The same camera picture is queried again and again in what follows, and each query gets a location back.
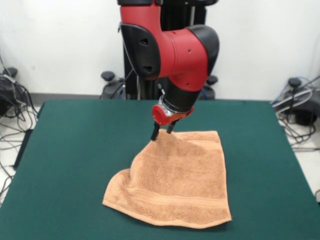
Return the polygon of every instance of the green table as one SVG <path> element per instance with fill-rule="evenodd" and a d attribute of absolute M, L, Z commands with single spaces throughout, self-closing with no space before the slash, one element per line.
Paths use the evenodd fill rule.
<path fill-rule="evenodd" d="M 267 102 L 203 101 L 176 131 L 218 130 L 233 221 L 155 227 L 102 205 L 149 142 L 152 101 L 46 102 L 0 209 L 1 240 L 320 240 L 320 208 Z"/>

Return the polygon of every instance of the white floor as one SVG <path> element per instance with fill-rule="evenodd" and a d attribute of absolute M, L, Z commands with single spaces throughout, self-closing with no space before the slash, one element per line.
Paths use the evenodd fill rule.
<path fill-rule="evenodd" d="M 31 125 L 31 122 L 28 119 L 26 114 L 25 114 L 25 116 L 26 116 L 27 121 L 25 123 L 21 123 L 20 126 L 23 129 L 28 129 Z M 4 125 L 10 126 L 12 128 L 18 129 L 16 119 L 1 118 L 0 124 L 4 124 Z M 307 133 L 309 130 L 309 128 L 302 127 L 299 125 L 293 125 L 292 128 L 294 128 L 299 133 Z M 320 148 L 320 120 L 318 120 L 316 122 L 316 128 L 318 129 L 317 132 L 311 137 L 311 139 L 309 141 L 307 141 L 304 144 L 301 144 L 300 146 L 296 146 L 296 147 L 308 147 L 308 148 L 318 147 L 318 148 Z M 12 130 L 12 129 L 9 129 L 7 127 L 0 125 L 0 134 L 2 134 L 3 136 L 5 136 L 7 134 L 16 133 L 16 132 L 17 131 L 15 131 L 15 130 Z M 11 143 L 14 146 L 18 146 L 21 144 L 20 141 L 22 141 L 23 137 L 24 137 L 24 134 L 20 133 L 18 135 L 6 137 L 6 140 L 7 141 L 17 141 L 17 142 L 11 142 Z M 9 143 L 7 143 L 3 140 L 0 141 L 0 161 L 1 161 L 2 165 L 5 166 L 5 169 L 7 170 L 7 172 L 10 175 L 14 176 L 15 171 L 10 166 L 12 166 L 15 163 L 20 147 L 18 146 L 16 148 L 9 149 L 9 150 L 1 150 L 1 149 L 10 148 L 10 147 L 12 147 L 12 145 L 10 145 Z M 300 163 L 300 166 L 301 166 L 302 171 L 307 179 L 307 182 L 310 186 L 312 193 L 315 194 L 316 191 L 320 190 L 320 151 L 297 152 L 296 157 Z M 1 188 L 3 187 L 3 184 L 7 178 L 8 178 L 8 176 L 6 175 L 6 173 L 2 169 L 0 169 L 0 191 L 1 191 Z M 11 182 L 11 180 L 8 179 L 6 185 L 8 185 L 10 182 Z M 4 201 L 4 197 L 5 197 L 5 194 L 3 194 L 1 196 L 0 204 Z M 317 201 L 320 202 L 320 194 L 317 194 Z"/>

